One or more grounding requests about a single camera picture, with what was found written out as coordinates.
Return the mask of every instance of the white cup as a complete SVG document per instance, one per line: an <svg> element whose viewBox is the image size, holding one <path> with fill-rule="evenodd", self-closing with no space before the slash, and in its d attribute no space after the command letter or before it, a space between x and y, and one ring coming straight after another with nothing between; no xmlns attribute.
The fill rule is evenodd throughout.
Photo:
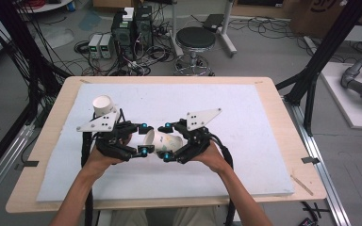
<svg viewBox="0 0 362 226"><path fill-rule="evenodd" d="M117 113L117 109L111 101L110 97L106 95L95 98L92 102L92 105L96 117L104 116L110 112Z"/></svg>
<svg viewBox="0 0 362 226"><path fill-rule="evenodd" d="M155 152L168 150L175 152L182 147L182 138L151 130L146 134L143 144L155 145Z"/></svg>

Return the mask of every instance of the wooden table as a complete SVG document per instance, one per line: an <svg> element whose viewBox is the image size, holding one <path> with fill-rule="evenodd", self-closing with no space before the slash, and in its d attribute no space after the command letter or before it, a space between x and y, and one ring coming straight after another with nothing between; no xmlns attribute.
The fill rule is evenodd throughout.
<svg viewBox="0 0 362 226"><path fill-rule="evenodd" d="M304 164L307 151L287 113L274 83L267 77L70 77L52 108L41 130L29 161L39 161L36 168L24 168L19 181L8 200L10 213L57 211L61 202L36 202L45 169L51 152L60 135L61 128L74 104L77 92L83 83L96 84L246 84L255 85L266 111L269 123L286 163L295 193L289 196L255 197L257 202L287 202L323 200L325 188L312 164ZM166 200L96 201L96 209L156 208L227 204L226 198L193 198Z"/></svg>

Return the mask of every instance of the concrete floor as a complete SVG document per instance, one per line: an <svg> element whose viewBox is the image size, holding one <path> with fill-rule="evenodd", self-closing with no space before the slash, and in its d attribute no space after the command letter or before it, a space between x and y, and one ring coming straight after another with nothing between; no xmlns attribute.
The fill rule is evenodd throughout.
<svg viewBox="0 0 362 226"><path fill-rule="evenodd" d="M75 43L87 40L94 32L108 32L111 26L108 18L111 16L110 13L98 13L87 4L76 12L59 9L39 14L38 18L40 22L51 23L66 17L64 21L52 24L52 26L67 27L74 34L71 43L55 49L65 61L80 58L80 55L73 50ZM197 18L203 21L205 16ZM178 24L198 25L191 20L193 19L190 17L179 19ZM234 57L228 57L219 41L210 52L202 54L209 61L216 76L268 76L276 84L301 71L310 59L306 50L298 46L296 39L268 39L246 27L240 30L230 28L228 34L238 50ZM349 43L340 47L337 53L344 57L357 59L362 57L362 54L352 49ZM70 66L70 69L74 74L82 73L76 65ZM158 63L151 69L150 75L173 75L172 62ZM289 89L280 90L280 94L288 93ZM0 140L26 104L25 82L10 59L2 53L0 54ZM316 92L312 131L351 224L362 225L362 130L349 127L321 78ZM31 147L25 151L25 156L31 151ZM0 184L0 225L47 225L54 213L12 215L5 210L8 197L21 173L15 169L19 163L20 160L17 159ZM320 212L320 225L336 225L332 215L326 212L329 210L327 202L318 201L316 205L325 211ZM299 202L268 202L262 203L262 207L274 225L299 225L305 218L310 218ZM150 210L148 212L150 225L170 225L172 214L173 210Z"/></svg>

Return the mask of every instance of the stool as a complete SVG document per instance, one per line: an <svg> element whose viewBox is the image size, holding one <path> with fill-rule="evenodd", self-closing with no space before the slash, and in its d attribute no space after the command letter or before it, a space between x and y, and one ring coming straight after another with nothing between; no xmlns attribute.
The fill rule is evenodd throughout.
<svg viewBox="0 0 362 226"><path fill-rule="evenodd" d="M203 53L214 46L216 37L214 34L202 27L186 27L179 30L175 36L175 42L181 49L189 54L179 56L175 62L175 72L184 75L203 75L209 73L214 76L208 66L208 62L196 53Z"/></svg>

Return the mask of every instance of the black stool seat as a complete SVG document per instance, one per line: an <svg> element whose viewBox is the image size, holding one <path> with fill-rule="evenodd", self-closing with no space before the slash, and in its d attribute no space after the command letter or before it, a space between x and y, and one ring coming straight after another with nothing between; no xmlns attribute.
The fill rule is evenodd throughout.
<svg viewBox="0 0 362 226"><path fill-rule="evenodd" d="M177 41L182 47L187 48L208 48L214 45L216 37L210 31L202 27L186 27L179 30L176 34Z"/></svg>

